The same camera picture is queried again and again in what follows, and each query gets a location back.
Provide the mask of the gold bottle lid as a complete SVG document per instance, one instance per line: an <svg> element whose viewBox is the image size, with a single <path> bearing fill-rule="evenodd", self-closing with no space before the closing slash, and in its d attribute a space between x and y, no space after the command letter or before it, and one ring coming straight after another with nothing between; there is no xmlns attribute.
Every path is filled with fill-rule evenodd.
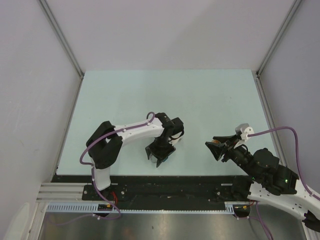
<svg viewBox="0 0 320 240"><path fill-rule="evenodd" d="M220 141L218 141L218 140L216 140L216 139L213 139L211 142L212 142L212 143L215 143L215 144L220 144Z"/></svg>

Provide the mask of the teal weekly pill organizer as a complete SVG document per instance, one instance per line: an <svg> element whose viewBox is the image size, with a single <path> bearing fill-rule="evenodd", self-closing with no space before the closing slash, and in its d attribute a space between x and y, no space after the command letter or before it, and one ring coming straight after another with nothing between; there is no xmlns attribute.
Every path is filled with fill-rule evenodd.
<svg viewBox="0 0 320 240"><path fill-rule="evenodd" d="M169 153L166 155L166 157L162 160L162 163L164 163L164 162L170 157L170 155L172 155L174 152L175 152L175 150L169 152Z"/></svg>

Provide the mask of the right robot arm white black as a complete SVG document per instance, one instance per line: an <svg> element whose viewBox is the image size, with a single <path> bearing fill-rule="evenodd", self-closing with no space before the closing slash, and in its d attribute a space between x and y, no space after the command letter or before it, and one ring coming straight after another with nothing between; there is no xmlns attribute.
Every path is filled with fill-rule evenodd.
<svg viewBox="0 0 320 240"><path fill-rule="evenodd" d="M267 148L250 153L237 135L214 137L205 145L216 161L226 163L231 160L245 172L245 175L234 177L229 193L216 190L217 197L266 203L293 215L307 228L319 232L319 203L303 189L298 174L281 165L279 158Z"/></svg>

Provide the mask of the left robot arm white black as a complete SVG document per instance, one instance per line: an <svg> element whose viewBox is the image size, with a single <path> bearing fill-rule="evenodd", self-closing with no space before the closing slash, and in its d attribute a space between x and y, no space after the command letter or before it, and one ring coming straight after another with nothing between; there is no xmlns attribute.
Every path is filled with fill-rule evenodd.
<svg viewBox="0 0 320 240"><path fill-rule="evenodd" d="M175 144L185 133L183 121L169 118L166 113L149 112L142 122L113 125L104 121L86 142L86 149L80 156L82 165L91 167L93 194L105 200L111 193L111 166L116 162L122 147L146 138L154 138L145 147L147 158L155 158L156 167L165 162L176 150Z"/></svg>

